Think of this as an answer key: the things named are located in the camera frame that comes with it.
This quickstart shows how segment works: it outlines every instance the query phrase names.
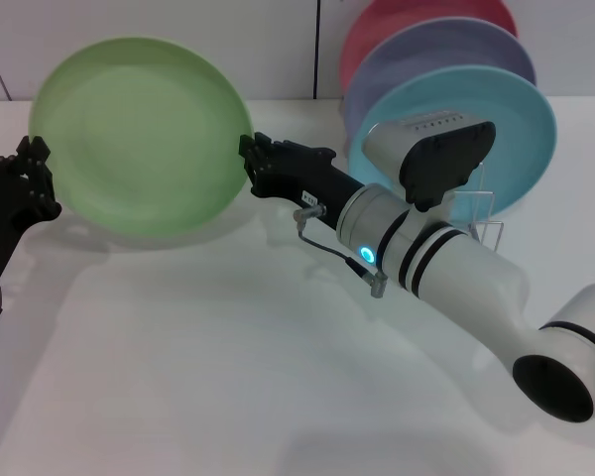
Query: blue indicator light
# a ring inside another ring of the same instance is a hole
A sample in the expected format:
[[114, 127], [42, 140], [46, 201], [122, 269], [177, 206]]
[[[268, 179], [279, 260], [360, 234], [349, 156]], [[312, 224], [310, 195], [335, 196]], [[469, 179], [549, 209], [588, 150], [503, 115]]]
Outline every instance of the blue indicator light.
[[366, 247], [366, 246], [362, 246], [359, 249], [359, 255], [366, 260], [366, 263], [368, 263], [369, 265], [372, 265], [375, 263], [375, 254], [373, 253], [373, 250], [371, 250], [370, 248]]

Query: small label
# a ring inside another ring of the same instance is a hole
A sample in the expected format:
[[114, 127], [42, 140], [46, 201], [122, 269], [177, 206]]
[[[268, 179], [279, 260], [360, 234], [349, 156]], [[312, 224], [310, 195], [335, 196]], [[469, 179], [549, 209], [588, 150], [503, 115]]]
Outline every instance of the small label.
[[309, 204], [310, 206], [316, 206], [317, 205], [317, 198], [315, 198], [313, 195], [311, 195], [310, 193], [308, 193], [306, 190], [303, 190], [301, 193], [301, 201], [303, 201], [304, 203]]

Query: white wall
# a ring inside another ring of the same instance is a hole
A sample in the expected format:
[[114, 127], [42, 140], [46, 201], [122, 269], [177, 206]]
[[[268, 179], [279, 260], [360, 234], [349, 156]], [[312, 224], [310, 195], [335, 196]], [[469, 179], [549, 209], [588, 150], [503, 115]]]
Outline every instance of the white wall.
[[[341, 46], [369, 3], [321, 0], [319, 97], [340, 94]], [[550, 95], [595, 95], [595, 0], [506, 3], [534, 59], [541, 89]], [[51, 69], [81, 46], [111, 36], [153, 35], [199, 51], [248, 98], [311, 97], [316, 4], [0, 0], [0, 72], [15, 98], [30, 98]]]

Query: purple plate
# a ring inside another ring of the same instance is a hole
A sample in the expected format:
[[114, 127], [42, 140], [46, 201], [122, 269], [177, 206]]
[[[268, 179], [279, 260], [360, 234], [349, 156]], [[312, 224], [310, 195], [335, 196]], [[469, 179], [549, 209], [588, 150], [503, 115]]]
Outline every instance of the purple plate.
[[536, 84], [529, 55], [502, 28], [466, 17], [429, 20], [392, 35], [357, 68], [345, 98], [348, 137], [355, 136], [368, 111], [395, 87], [436, 69], [466, 64], [500, 67]]

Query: plate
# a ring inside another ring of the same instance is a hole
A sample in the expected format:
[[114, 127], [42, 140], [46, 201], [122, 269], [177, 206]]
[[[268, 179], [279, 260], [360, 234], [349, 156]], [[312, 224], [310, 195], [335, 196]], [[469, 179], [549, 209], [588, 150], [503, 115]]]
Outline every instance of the plate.
[[506, 30], [474, 18], [429, 20], [396, 33], [362, 61], [345, 98], [348, 136], [357, 133], [370, 108], [395, 86], [461, 64], [501, 67], [536, 84], [529, 54]]
[[40, 90], [31, 136], [51, 149], [59, 201], [127, 235], [174, 236], [219, 214], [246, 174], [244, 102], [199, 55], [120, 38], [66, 59]]
[[439, 17], [473, 17], [486, 20], [516, 36], [516, 24], [499, 0], [373, 0], [346, 37], [339, 65], [346, 92], [361, 61], [384, 40], [417, 23]]
[[[496, 142], [469, 182], [460, 190], [477, 190], [484, 170], [483, 189], [493, 191], [494, 212], [523, 197], [540, 179], [555, 150], [556, 126], [546, 98], [528, 81], [490, 66], [453, 66], [402, 84], [382, 97], [368, 112], [349, 152], [349, 173], [363, 183], [392, 182], [364, 156], [363, 138], [379, 122], [441, 110], [470, 113], [496, 125]], [[451, 219], [470, 222], [474, 200], [457, 198]], [[482, 212], [490, 203], [481, 203]]]

